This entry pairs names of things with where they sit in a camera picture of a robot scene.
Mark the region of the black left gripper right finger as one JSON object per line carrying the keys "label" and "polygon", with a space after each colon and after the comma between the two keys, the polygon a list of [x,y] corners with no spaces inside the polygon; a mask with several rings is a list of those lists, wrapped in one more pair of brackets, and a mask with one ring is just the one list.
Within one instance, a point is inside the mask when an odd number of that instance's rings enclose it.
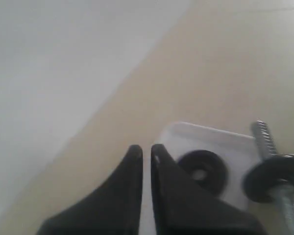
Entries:
{"label": "black left gripper right finger", "polygon": [[198,186],[162,144],[151,148],[151,192],[158,235],[265,235],[256,217]]}

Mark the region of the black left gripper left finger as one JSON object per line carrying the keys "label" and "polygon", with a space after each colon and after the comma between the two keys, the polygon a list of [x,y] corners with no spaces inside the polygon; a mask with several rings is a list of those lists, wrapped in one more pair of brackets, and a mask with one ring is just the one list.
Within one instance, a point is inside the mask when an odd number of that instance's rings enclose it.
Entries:
{"label": "black left gripper left finger", "polygon": [[81,201],[46,219],[39,235],[137,235],[143,151],[131,145],[113,173]]}

